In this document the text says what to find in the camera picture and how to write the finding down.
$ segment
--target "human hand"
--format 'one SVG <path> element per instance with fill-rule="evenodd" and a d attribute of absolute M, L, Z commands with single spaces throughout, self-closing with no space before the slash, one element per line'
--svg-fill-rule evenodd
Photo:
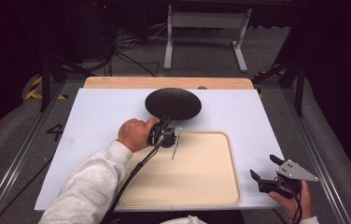
<path fill-rule="evenodd" d="M 290 218 L 294 218 L 295 213 L 298 209 L 298 204 L 294 198 L 285 198 L 277 192 L 269 192 L 269 196 L 275 201 L 280 203 L 286 210 L 287 215 Z M 302 220 L 313 216 L 312 213 L 312 196 L 307 186 L 306 180 L 302 180 L 302 190 L 301 190 L 301 207 L 302 207 Z"/>
<path fill-rule="evenodd" d="M 131 152 L 139 151 L 148 146 L 147 138 L 149 131 L 159 120 L 152 118 L 147 122 L 138 119 L 129 119 L 120 126 L 118 141 L 126 146 Z"/>

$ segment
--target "human arm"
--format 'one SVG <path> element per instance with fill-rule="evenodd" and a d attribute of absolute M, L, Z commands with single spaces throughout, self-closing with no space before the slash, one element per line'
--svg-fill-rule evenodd
<path fill-rule="evenodd" d="M 99 223 L 125 176 L 127 161 L 133 152 L 147 147 L 149 130 L 157 122 L 130 119 L 123 123 L 116 141 L 91 155 L 68 177 L 40 223 Z"/>
<path fill-rule="evenodd" d="M 290 218 L 294 218 L 294 215 L 298 209 L 297 202 L 295 199 L 285 198 L 277 192 L 269 192 L 269 196 L 275 201 L 280 203 L 286 210 L 287 215 Z M 302 221 L 301 224 L 317 224 L 317 218 L 313 216 L 312 212 L 312 196 L 310 194 L 309 187 L 306 180 L 302 180 L 302 190 L 301 190 L 301 207 L 302 207 Z"/>

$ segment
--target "wooden tray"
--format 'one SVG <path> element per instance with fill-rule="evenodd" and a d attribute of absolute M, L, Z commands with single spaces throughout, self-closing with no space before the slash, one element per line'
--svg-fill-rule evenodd
<path fill-rule="evenodd" d="M 151 149 L 133 154 L 127 164 L 126 178 Z M 161 147 L 133 178 L 119 203 L 125 207 L 239 203 L 241 190 L 227 134 L 182 131 L 174 160 L 172 155 L 172 147 Z"/>

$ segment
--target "white sleeve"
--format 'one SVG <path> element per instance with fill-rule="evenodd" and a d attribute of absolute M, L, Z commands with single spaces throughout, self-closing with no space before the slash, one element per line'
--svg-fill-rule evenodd
<path fill-rule="evenodd" d="M 91 155 L 68 177 L 39 223 L 99 223 L 132 155 L 118 141 Z"/>
<path fill-rule="evenodd" d="M 318 224 L 317 217 L 310 217 L 301 221 L 301 224 Z"/>

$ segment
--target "white table surface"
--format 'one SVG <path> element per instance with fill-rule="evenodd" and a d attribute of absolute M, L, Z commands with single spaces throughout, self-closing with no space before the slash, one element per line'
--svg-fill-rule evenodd
<path fill-rule="evenodd" d="M 92 153 L 105 150 L 117 138 L 121 124 L 132 118 L 151 117 L 145 99 L 155 90 L 80 89 L 74 102 L 35 210 L 44 211 L 58 195 L 68 176 Z M 283 154 L 255 90 L 189 90 L 202 102 L 202 110 L 191 120 L 178 122 L 186 131 L 221 131 L 232 145 L 242 199 L 235 206 L 124 208 L 117 211 L 217 210 L 273 208 L 278 204 L 250 176 L 254 170 L 264 179 L 275 177 L 277 165 L 269 159 Z"/>

